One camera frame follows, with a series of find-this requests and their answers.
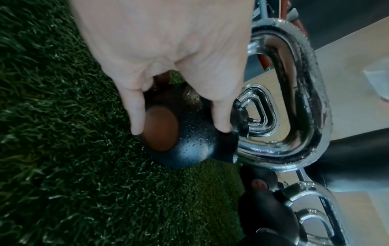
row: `green turf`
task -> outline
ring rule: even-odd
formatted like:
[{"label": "green turf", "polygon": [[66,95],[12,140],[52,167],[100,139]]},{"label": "green turf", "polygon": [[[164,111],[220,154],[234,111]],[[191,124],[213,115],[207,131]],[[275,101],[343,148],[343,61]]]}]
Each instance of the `green turf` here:
[{"label": "green turf", "polygon": [[242,237],[238,167],[207,161],[177,171],[150,161],[66,1],[3,0],[0,28],[1,245]]}]

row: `chrome kettlebell handle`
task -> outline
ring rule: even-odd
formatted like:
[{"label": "chrome kettlebell handle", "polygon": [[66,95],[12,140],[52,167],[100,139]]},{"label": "chrome kettlebell handle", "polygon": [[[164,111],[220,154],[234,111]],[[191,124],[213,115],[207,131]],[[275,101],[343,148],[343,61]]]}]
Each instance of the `chrome kettlebell handle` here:
[{"label": "chrome kettlebell handle", "polygon": [[[240,137],[239,162],[282,172],[312,164],[328,147],[332,133],[331,109],[314,50],[291,23],[262,19],[252,24],[248,55],[254,54],[267,55],[274,64],[291,129],[280,142]],[[252,132],[264,127],[253,123],[257,125],[251,126]]]}]

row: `white object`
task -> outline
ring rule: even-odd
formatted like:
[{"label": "white object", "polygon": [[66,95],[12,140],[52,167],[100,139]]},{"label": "white object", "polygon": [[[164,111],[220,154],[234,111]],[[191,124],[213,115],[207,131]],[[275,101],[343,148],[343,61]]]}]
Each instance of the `white object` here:
[{"label": "white object", "polygon": [[366,67],[363,71],[377,94],[389,101],[389,58],[382,59]]}]

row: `hand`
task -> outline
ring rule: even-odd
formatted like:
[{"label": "hand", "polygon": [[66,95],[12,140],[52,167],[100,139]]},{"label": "hand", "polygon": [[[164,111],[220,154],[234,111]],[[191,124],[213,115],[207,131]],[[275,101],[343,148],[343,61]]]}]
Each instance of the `hand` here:
[{"label": "hand", "polygon": [[118,88],[132,134],[143,132],[143,92],[153,76],[171,69],[212,101],[215,127],[231,131],[253,0],[71,0],[71,7],[92,55]]}]

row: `artificial grass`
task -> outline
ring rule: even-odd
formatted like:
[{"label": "artificial grass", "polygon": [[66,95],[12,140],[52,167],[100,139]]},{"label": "artificial grass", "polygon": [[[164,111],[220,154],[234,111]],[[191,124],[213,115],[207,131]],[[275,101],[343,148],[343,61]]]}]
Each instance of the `artificial grass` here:
[{"label": "artificial grass", "polygon": [[3,0],[0,26],[2,245],[236,244],[238,167],[152,162],[66,1]]}]

